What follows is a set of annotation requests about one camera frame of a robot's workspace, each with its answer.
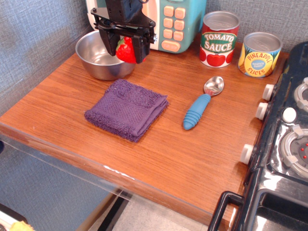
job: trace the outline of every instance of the gray textured wall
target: gray textured wall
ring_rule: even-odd
[[[207,0],[206,13],[212,11],[229,11],[240,18],[239,42],[251,32],[269,32],[281,38],[283,51],[290,52],[308,40],[307,0]]]
[[[75,52],[84,0],[0,0],[0,115]]]

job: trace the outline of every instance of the black stove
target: black stove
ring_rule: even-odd
[[[227,204],[238,206],[232,231],[308,231],[308,42],[291,50],[263,99],[257,143],[241,156],[249,166],[244,195],[221,195],[209,231],[218,230]]]

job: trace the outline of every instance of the can lid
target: can lid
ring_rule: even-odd
[[[282,41],[275,35],[266,32],[254,32],[244,37],[244,44],[259,52],[278,51],[282,47]]]
[[[231,12],[214,11],[204,16],[203,23],[211,30],[230,30],[239,26],[240,19]]]

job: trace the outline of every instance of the toy can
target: toy can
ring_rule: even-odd
[[[244,37],[238,67],[251,77],[270,75],[277,63],[282,41],[275,35],[254,32]]]
[[[211,67],[231,63],[240,20],[230,12],[214,11],[203,18],[200,60]]]

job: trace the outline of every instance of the folded cloth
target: folded cloth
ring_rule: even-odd
[[[106,131],[137,142],[167,107],[166,98],[166,95],[118,79],[97,104],[85,112],[85,118]]]

